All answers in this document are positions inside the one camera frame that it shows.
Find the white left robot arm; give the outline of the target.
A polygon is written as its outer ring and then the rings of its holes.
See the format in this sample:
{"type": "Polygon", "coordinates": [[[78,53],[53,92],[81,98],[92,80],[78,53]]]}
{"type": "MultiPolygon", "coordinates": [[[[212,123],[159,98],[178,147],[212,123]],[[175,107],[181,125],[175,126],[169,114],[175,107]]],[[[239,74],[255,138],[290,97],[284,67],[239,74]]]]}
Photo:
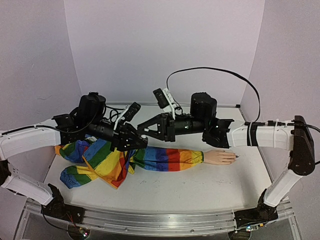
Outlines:
{"type": "Polygon", "coordinates": [[[133,102],[118,108],[114,121],[105,118],[107,100],[97,92],[80,98],[70,113],[55,115],[43,122],[0,133],[0,186],[47,206],[56,218],[64,218],[67,206],[59,198],[59,190],[39,181],[32,164],[47,164],[55,146],[84,140],[87,135],[105,140],[110,151],[128,152],[142,149],[148,141],[130,124],[141,105],[133,102]]]}

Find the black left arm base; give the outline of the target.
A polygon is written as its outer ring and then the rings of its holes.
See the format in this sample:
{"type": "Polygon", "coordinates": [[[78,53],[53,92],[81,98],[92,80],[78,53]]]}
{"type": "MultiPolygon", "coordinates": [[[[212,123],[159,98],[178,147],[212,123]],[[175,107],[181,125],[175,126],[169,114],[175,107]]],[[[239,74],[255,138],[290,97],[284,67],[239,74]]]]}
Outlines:
{"type": "Polygon", "coordinates": [[[84,219],[85,209],[80,206],[66,204],[60,190],[48,184],[53,199],[47,204],[41,206],[41,213],[55,219],[81,224],[84,219]]]}

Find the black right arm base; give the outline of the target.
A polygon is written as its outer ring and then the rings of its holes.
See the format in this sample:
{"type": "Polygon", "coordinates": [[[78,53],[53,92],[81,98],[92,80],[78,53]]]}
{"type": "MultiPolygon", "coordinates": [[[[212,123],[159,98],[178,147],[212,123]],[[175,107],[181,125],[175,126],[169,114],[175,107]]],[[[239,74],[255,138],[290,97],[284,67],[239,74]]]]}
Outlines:
{"type": "Polygon", "coordinates": [[[243,229],[248,226],[266,224],[278,219],[276,207],[269,206],[264,203],[266,189],[262,192],[258,199],[257,206],[234,212],[234,219],[237,229],[243,229]]]}

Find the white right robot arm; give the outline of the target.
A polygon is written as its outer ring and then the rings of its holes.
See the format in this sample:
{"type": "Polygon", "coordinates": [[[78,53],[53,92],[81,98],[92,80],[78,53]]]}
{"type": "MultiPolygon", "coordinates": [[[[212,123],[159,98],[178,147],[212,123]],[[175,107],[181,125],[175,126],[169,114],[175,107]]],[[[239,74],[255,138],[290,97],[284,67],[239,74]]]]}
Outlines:
{"type": "Polygon", "coordinates": [[[216,116],[216,99],[206,92],[191,96],[188,114],[177,114],[177,106],[168,89],[157,89],[153,93],[163,113],[137,126],[142,135],[175,142],[176,136],[201,133],[204,143],[219,149],[252,147],[288,152],[289,162],[285,170],[262,194],[264,206],[276,207],[302,177],[315,170],[312,126],[306,124],[300,115],[287,121],[221,119],[216,116]]]}

